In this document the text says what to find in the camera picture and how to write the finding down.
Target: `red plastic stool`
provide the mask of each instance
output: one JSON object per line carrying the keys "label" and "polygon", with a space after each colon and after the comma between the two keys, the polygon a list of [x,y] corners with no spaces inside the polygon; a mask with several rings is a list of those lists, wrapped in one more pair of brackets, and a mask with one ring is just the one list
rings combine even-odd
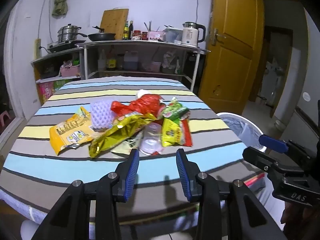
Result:
{"label": "red plastic stool", "polygon": [[4,116],[7,116],[10,120],[11,120],[11,117],[9,116],[9,113],[7,111],[4,111],[2,114],[0,114],[0,123],[1,123],[1,126],[4,127]]}

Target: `electrical outlet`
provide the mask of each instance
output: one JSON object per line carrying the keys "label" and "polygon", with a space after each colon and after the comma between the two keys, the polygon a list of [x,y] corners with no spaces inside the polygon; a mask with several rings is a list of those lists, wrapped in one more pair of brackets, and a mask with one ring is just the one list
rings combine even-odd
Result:
{"label": "electrical outlet", "polygon": [[35,39],[35,59],[41,57],[41,39]]}

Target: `striped tablecloth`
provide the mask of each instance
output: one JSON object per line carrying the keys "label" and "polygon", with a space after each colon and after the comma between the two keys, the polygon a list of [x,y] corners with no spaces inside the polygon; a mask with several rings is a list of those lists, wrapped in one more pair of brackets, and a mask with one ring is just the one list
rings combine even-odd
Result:
{"label": "striped tablecloth", "polygon": [[[183,147],[190,161],[218,179],[248,179],[257,169],[243,163],[245,145],[194,93],[178,81],[161,78],[106,77],[70,82],[36,112],[15,141],[0,175],[0,189],[33,209],[47,213],[69,184],[99,180],[114,171],[124,155],[112,150],[92,161],[88,145],[57,156],[49,142],[49,128],[71,117],[80,106],[90,111],[90,102],[113,99],[129,103],[138,90],[173,96],[191,110],[193,147]],[[175,152],[166,147],[161,155],[140,156],[138,182],[128,203],[118,205],[122,224],[152,220],[186,210],[187,203],[176,167]],[[94,221],[95,202],[91,205]]]}

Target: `round white sticker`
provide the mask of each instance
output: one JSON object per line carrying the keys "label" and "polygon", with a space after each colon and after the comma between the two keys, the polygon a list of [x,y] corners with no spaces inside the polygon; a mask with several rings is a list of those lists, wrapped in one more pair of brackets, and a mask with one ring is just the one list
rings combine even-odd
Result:
{"label": "round white sticker", "polygon": [[303,92],[302,97],[307,102],[309,102],[311,100],[310,95],[307,92]]}

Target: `metal bolt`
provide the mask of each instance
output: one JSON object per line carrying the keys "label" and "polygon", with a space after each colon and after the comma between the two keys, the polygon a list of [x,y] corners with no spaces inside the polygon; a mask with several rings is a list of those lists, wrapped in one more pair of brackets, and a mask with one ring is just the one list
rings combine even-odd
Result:
{"label": "metal bolt", "polygon": [[108,174],[108,178],[109,178],[109,179],[115,179],[117,176],[118,176],[118,174],[116,174],[115,172],[110,172],[110,173]]}
{"label": "metal bolt", "polygon": [[81,180],[77,179],[72,182],[72,185],[75,187],[78,187],[81,184],[81,182],[82,182]]}
{"label": "metal bolt", "polygon": [[204,172],[199,172],[198,173],[198,177],[201,178],[201,179],[205,179],[207,177],[207,174],[204,173]]}
{"label": "metal bolt", "polygon": [[242,187],[243,186],[243,182],[239,179],[235,179],[233,181],[233,184],[235,184],[237,187]]}

